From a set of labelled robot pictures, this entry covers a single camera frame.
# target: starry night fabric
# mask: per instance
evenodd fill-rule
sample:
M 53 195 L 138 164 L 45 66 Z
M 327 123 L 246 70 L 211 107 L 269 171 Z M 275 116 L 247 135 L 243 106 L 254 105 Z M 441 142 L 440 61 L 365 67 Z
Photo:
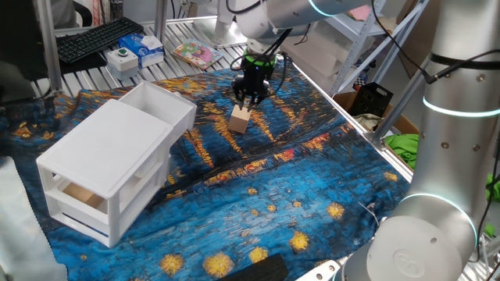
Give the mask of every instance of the starry night fabric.
M 14 158 L 69 280 L 214 280 L 272 254 L 295 280 L 373 236 L 377 222 L 363 206 L 381 219 L 408 183 L 296 69 L 245 134 L 229 131 L 233 75 L 157 82 L 198 106 L 195 128 L 172 146 L 165 185 L 112 249 L 48 216 L 35 159 L 131 87 L 0 108 L 0 158 Z

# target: green cloth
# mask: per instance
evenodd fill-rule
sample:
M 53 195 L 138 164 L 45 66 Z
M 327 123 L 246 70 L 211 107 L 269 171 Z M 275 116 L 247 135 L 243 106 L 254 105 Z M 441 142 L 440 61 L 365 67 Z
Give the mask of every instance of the green cloth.
M 392 135 L 385 138 L 385 144 L 390 147 L 408 166 L 415 169 L 416 150 L 419 146 L 419 135 L 407 133 Z
M 493 174 L 488 174 L 487 175 L 487 181 L 486 181 L 486 200 L 490 200 L 490 189 L 488 188 L 488 185 L 493 182 Z M 500 202 L 500 182 L 496 183 L 493 186 L 493 200 Z
M 493 235 L 495 235 L 495 228 L 488 223 L 484 228 L 484 233 L 486 233 L 486 235 L 488 235 L 489 237 L 493 238 Z

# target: keyboard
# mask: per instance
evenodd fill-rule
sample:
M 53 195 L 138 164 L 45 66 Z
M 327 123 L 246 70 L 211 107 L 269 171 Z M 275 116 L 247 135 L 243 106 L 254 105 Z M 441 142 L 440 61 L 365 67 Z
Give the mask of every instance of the keyboard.
M 142 32 L 144 27 L 126 17 L 92 28 L 61 42 L 57 51 L 59 59 L 66 63 L 76 62 L 96 51 L 115 44 L 120 37 Z

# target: tissue box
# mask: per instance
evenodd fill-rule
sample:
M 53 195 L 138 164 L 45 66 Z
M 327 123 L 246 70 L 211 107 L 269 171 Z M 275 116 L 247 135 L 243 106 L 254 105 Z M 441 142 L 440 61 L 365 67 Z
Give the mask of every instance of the tissue box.
M 156 63 L 163 61 L 163 46 L 161 43 L 153 44 L 157 48 L 149 48 L 142 41 L 145 37 L 139 34 L 130 34 L 123 36 L 118 40 L 120 48 L 127 48 L 131 50 L 139 58 L 139 66 L 146 67 L 152 66 Z

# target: white plastic drawer unit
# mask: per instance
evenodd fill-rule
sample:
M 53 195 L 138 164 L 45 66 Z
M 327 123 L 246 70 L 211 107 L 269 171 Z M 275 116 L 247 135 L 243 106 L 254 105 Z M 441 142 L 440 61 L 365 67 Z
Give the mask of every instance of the white plastic drawer unit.
M 165 183 L 170 147 L 192 130 L 196 112 L 148 82 L 122 99 L 107 101 L 37 159 L 50 216 L 108 247 Z

